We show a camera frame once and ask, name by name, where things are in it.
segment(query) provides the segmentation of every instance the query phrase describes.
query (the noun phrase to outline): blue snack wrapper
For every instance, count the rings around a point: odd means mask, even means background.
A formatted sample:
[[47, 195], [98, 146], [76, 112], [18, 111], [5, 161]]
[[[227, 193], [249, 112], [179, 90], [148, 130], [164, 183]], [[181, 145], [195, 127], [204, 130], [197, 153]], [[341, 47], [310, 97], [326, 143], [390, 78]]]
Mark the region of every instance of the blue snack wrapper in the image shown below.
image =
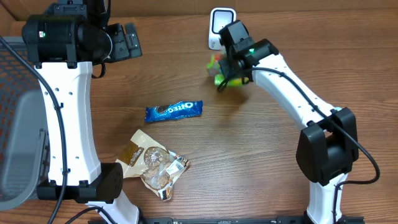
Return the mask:
[[147, 107], [145, 122], [183, 119], [201, 115], [203, 101], [180, 101], [174, 105]]

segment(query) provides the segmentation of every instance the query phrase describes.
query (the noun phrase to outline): beige food packaging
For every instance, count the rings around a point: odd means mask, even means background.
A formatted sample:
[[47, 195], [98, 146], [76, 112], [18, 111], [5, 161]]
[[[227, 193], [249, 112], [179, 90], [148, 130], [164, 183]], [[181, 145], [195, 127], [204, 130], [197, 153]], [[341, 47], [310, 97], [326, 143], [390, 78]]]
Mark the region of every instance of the beige food packaging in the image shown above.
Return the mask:
[[141, 130], [131, 137], [116, 162], [122, 165], [123, 178], [141, 177], [162, 200], [172, 198], [173, 184], [190, 164]]

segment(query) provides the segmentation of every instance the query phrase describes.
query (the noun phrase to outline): cable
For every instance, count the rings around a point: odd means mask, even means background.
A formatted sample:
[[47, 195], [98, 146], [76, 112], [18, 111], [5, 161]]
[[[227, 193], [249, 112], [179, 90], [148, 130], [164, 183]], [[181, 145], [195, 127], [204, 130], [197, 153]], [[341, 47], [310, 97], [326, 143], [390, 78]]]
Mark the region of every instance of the cable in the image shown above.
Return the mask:
[[90, 207], [90, 208], [86, 208], [86, 209], [82, 210], [81, 212], [77, 213], [74, 217], [69, 219], [65, 224], [71, 224], [73, 221], [75, 221], [77, 218], [79, 218], [82, 214], [87, 213], [87, 212], [92, 211], [92, 210], [98, 210], [98, 213], [102, 212], [112, 224], [117, 224], [112, 219], [112, 217], [109, 215], [109, 213], [106, 212], [105, 209], [103, 209], [102, 207], [99, 207], [99, 206], [94, 206], [94, 207]]
[[[357, 142], [353, 137], [351, 137], [342, 127], [340, 127], [339, 125], [337, 125], [333, 120], [331, 120], [327, 115], [325, 115], [319, 108], [317, 105], [315, 105], [312, 100], [305, 94], [305, 92], [299, 87], [299, 85], [297, 83], [295, 83], [289, 76], [287, 76], [284, 72], [280, 72], [278, 70], [274, 70], [271, 68], [249, 68], [246, 70], [241, 71], [241, 73], [247, 73], [247, 72], [252, 72], [252, 71], [265, 71], [265, 72], [272, 72], [275, 73], [277, 75], [280, 75], [281, 77], [284, 77], [287, 81], [289, 81], [297, 90], [298, 92], [300, 92], [300, 94], [304, 97], [304, 99], [308, 102], [308, 104], [319, 114], [321, 115], [323, 118], [325, 118], [333, 127], [335, 127], [341, 134], [343, 134], [344, 136], [346, 136], [351, 142], [353, 142], [358, 148], [359, 150], [361, 150], [361, 152], [363, 154], [365, 154], [365, 156], [371, 161], [374, 170], [376, 171], [376, 175], [374, 176], [373, 179], [371, 180], [346, 180], [343, 182], [340, 182], [338, 184], [336, 184], [335, 186], [335, 195], [334, 195], [334, 199], [333, 199], [333, 223], [337, 223], [336, 222], [336, 207], [337, 207], [337, 196], [338, 196], [338, 191], [341, 190], [340, 187], [342, 185], [345, 184], [373, 184], [375, 183], [377, 180], [379, 180], [380, 178], [380, 168], [377, 164], [377, 162], [374, 160], [374, 158], [372, 157], [372, 155], [370, 155], [370, 153], [362, 146], [360, 145], [359, 142]], [[217, 90], [219, 89], [219, 87], [221, 85], [223, 85], [222, 90], [226, 87], [228, 81], [230, 79], [225, 79], [225, 83], [221, 82], [220, 85], [218, 86]]]
[[68, 166], [67, 166], [67, 142], [65, 140], [65, 128], [63, 126], [63, 119], [62, 119], [62, 114], [61, 114], [61, 107], [58, 103], [57, 97], [55, 97], [54, 92], [52, 91], [50, 85], [45, 81], [45, 79], [36, 71], [34, 70], [26, 61], [23, 59], [12, 47], [3, 39], [2, 36], [0, 36], [0, 42], [3, 44], [3, 46], [21, 63], [23, 66], [28, 69], [33, 76], [35, 76], [44, 86], [44, 88], [47, 90], [49, 93], [51, 100], [54, 103], [54, 109], [55, 112], [57, 113], [57, 118], [58, 118], [58, 125], [60, 126], [60, 135], [61, 135], [61, 148], [62, 148], [62, 188], [61, 188], [61, 193], [58, 198], [58, 202], [54, 208], [54, 211], [50, 217], [50, 220], [48, 223], [52, 223], [55, 219], [55, 216], [57, 215], [58, 210], [60, 209], [63, 197], [65, 195], [66, 191], [66, 186], [67, 186], [67, 177], [68, 177]]

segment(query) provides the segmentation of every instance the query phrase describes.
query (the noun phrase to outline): brown label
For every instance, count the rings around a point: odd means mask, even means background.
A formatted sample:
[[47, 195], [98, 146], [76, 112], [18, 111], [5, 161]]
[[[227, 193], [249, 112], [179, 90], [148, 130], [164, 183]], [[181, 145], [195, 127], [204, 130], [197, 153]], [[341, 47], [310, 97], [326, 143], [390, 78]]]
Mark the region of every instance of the brown label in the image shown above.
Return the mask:
[[129, 141], [129, 144], [124, 148], [121, 153], [119, 160], [125, 164], [129, 164], [131, 167], [134, 166], [139, 156], [144, 152], [143, 147], [138, 147], [134, 142]]

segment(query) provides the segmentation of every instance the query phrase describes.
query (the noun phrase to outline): wooden table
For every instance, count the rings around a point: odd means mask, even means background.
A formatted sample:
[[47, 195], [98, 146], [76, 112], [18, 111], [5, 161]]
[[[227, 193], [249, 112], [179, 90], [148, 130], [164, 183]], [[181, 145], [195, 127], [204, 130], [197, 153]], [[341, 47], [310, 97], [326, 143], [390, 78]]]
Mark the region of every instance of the wooden table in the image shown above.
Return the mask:
[[[378, 161], [372, 185], [348, 185], [345, 215], [367, 223], [398, 219], [398, 9], [239, 14], [255, 40], [269, 39], [291, 69], [325, 101], [357, 117], [359, 141]], [[134, 22], [144, 55], [107, 65], [93, 80], [91, 110], [96, 150], [113, 162], [137, 129], [191, 160], [192, 167], [161, 202], [140, 179], [124, 181], [130, 201], [147, 217], [269, 218], [300, 215], [308, 180], [296, 161], [299, 131], [270, 95], [249, 85], [217, 93], [206, 74], [208, 16], [117, 18]], [[15, 22], [11, 35], [20, 35]], [[203, 100], [203, 115], [145, 124], [145, 107]], [[360, 154], [349, 179], [374, 170]], [[55, 202], [29, 201], [2, 212], [3, 223], [45, 223]], [[84, 205], [64, 201], [56, 223]], [[98, 215], [91, 212], [76, 223]]]

